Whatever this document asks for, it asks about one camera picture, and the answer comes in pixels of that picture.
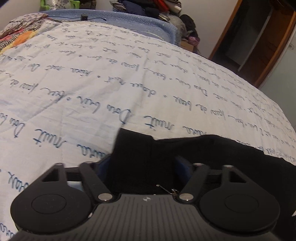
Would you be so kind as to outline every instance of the doorway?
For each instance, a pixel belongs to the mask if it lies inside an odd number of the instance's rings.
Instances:
[[[296,23],[296,13],[281,1],[238,0],[210,60],[259,87]]]

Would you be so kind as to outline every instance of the pile of clothes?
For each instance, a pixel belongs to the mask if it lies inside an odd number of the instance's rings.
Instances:
[[[179,0],[110,0],[113,11],[160,19],[177,27],[180,35],[193,46],[198,46],[200,39],[195,23],[188,15],[180,15],[182,10]]]

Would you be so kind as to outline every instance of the door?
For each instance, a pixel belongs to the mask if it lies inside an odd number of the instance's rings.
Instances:
[[[271,0],[273,11],[257,45],[238,75],[259,87],[286,46],[296,23],[296,12],[280,0]]]

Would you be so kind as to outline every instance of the orange fabric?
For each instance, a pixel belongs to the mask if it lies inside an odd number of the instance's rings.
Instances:
[[[21,34],[13,43],[13,47],[20,45],[24,42],[26,42],[28,39],[34,37],[34,31],[27,31],[23,34]]]

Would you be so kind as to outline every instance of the logo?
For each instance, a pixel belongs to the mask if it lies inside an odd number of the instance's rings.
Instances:
[[[148,201],[151,201],[151,198],[150,198],[150,197],[145,197],[145,198],[143,198],[143,200],[144,200],[145,202],[148,202]]]

